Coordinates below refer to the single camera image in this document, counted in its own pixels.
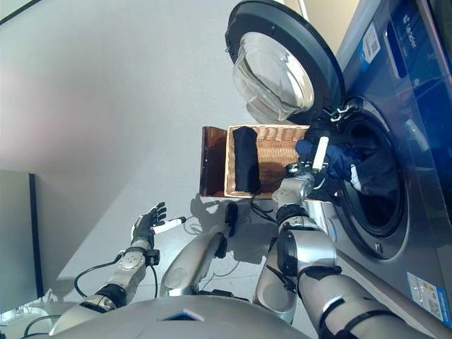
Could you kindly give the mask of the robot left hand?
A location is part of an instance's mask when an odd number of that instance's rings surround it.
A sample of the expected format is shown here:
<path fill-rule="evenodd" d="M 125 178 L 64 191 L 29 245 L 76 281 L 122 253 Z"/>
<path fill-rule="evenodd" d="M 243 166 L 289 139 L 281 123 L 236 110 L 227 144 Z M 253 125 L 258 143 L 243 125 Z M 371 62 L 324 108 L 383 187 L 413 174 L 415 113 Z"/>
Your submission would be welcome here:
<path fill-rule="evenodd" d="M 165 202 L 154 205 L 147 213 L 138 216 L 131 228 L 131 246 L 137 246 L 140 242 L 146 243 L 145 248 L 154 247 L 154 237 L 174 229 L 186 222 L 186 217 L 181 216 L 170 220 L 167 217 Z"/>

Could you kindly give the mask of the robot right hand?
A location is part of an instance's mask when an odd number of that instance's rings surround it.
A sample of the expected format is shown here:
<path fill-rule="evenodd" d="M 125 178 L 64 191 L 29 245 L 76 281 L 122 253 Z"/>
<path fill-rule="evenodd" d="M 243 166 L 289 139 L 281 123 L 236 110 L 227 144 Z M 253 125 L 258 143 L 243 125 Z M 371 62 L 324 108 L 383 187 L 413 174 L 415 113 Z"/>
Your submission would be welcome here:
<path fill-rule="evenodd" d="M 301 177 L 304 175 L 317 175 L 325 172 L 328 163 L 325 161 L 329 138 L 320 137 L 317 142 L 312 143 L 299 139 L 295 143 L 295 151 L 299 158 L 296 162 L 285 167 L 286 177 Z"/>

